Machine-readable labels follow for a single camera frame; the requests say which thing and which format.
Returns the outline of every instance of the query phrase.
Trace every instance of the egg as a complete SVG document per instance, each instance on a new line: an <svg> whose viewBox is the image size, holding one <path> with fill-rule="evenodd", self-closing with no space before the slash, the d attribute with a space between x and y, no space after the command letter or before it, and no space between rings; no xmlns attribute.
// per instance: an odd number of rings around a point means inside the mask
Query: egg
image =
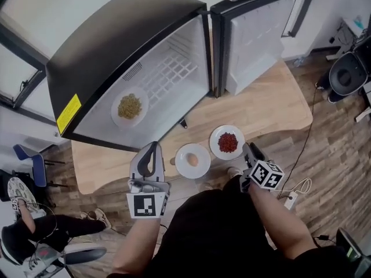
<svg viewBox="0 0 371 278"><path fill-rule="evenodd" d="M188 153L187 154L187 162L192 167L196 167L198 165L198 158L194 153Z"/></svg>

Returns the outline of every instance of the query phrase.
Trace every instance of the power strip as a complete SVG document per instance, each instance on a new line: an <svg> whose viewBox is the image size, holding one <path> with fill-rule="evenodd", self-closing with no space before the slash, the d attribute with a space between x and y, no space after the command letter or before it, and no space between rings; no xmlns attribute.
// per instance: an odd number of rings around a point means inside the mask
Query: power strip
<svg viewBox="0 0 371 278"><path fill-rule="evenodd" d="M289 197L286 199L283 205L285 205L287 209L291 210L292 206L295 204L297 196L298 194L296 192L290 192Z"/></svg>

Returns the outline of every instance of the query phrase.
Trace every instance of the fridge shelf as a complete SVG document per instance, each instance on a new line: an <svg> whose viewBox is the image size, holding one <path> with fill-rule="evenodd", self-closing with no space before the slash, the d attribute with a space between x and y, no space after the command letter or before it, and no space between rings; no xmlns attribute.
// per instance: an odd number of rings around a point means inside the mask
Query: fridge shelf
<svg viewBox="0 0 371 278"><path fill-rule="evenodd" d="M150 109L198 67L172 49L169 49L166 54L164 59L139 83L139 87L148 95Z"/></svg>

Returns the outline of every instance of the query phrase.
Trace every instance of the wood plank floor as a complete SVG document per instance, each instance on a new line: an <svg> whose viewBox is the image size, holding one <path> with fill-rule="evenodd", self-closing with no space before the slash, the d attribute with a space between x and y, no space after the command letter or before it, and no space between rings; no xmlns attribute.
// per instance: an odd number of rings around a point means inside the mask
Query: wood plank floor
<svg viewBox="0 0 371 278"><path fill-rule="evenodd" d="M309 106L312 106L314 83L330 64L323 54L317 54L306 58L301 67L294 67L292 62L288 65ZM313 236L327 234L334 237L337 228L342 226L359 242L371 229L371 122L367 117L358 124L354 123L354 118L365 109L362 97L351 96L336 105L329 104L326 99L325 92L316 92L311 135L285 189L310 177L312 189L310 193L299 196L295 213L307 224ZM277 132L253 141L288 174L302 150L307 131L308 128ZM49 180L68 185L68 188L49 189L50 197L57 205L56 213L78 217L81 211L100 207L107 213L115 230L123 234L129 231L133 221L126 202L127 179L112 182L94 194L82 195L77 188L70 144L48 150L46 157L67 162L47 169ZM169 217L164 221L169 222L175 209L197 193L202 181L214 188L222 188L228 180L226 167L211 170L202 180L174 180L172 201L169 201L166 211ZM159 242L164 230L162 228ZM110 271L114 252L124 238L119 233L108 231L74 240L93 240L108 248L108 253L99 261L71 267L75 277L105 277Z"/></svg>

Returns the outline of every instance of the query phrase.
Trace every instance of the forearm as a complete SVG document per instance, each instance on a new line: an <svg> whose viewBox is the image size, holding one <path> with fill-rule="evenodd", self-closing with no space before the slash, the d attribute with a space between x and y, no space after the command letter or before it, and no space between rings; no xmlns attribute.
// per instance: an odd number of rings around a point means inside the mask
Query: forearm
<svg viewBox="0 0 371 278"><path fill-rule="evenodd" d="M160 219L137 220L117 251L114 273L142 274L153 257L160 229Z"/></svg>
<svg viewBox="0 0 371 278"><path fill-rule="evenodd" d="M301 253L316 248L305 223L268 190L252 183L249 193L269 236L286 257L296 258Z"/></svg>
<svg viewBox="0 0 371 278"><path fill-rule="evenodd" d="M31 213L27 209L26 203L24 201L21 201L19 203L19 212L21 213L22 220L25 223L25 225L27 225L31 233L34 233L36 230L35 221L32 218Z"/></svg>

